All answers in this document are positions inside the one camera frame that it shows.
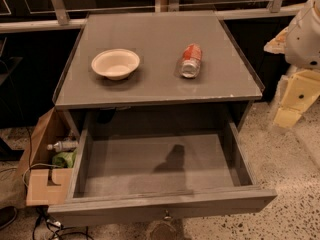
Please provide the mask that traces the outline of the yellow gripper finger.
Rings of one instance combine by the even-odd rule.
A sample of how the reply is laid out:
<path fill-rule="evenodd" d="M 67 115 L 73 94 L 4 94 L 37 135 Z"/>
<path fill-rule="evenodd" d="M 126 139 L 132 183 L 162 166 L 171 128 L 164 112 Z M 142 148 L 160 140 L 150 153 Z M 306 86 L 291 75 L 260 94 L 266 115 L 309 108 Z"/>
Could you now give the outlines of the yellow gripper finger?
<path fill-rule="evenodd" d="M 320 72 L 301 70 L 289 77 L 274 118 L 282 128 L 293 127 L 320 96 Z"/>
<path fill-rule="evenodd" d="M 264 46 L 264 51 L 272 54 L 284 54 L 286 52 L 286 39 L 288 28 L 281 30 L 273 39 Z"/>

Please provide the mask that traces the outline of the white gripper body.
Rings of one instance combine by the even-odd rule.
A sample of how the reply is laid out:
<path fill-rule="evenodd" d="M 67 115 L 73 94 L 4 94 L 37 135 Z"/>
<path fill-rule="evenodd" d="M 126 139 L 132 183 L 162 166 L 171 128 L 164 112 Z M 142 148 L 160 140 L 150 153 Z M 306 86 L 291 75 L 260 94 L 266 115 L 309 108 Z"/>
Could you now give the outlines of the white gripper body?
<path fill-rule="evenodd" d="M 308 0 L 288 25 L 285 59 L 298 68 L 320 69 L 320 0 Z"/>

